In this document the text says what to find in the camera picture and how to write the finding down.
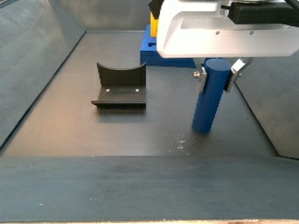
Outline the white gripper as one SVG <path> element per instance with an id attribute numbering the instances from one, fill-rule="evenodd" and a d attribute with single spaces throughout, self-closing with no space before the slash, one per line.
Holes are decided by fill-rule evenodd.
<path id="1" fill-rule="evenodd" d="M 299 50 L 299 27 L 282 24 L 234 24 L 220 8 L 229 0 L 164 0 L 156 50 L 165 58 L 274 57 Z M 224 91 L 228 92 L 252 58 L 238 58 L 230 66 Z M 202 93 L 206 71 L 204 59 L 193 59 L 197 90 Z"/>

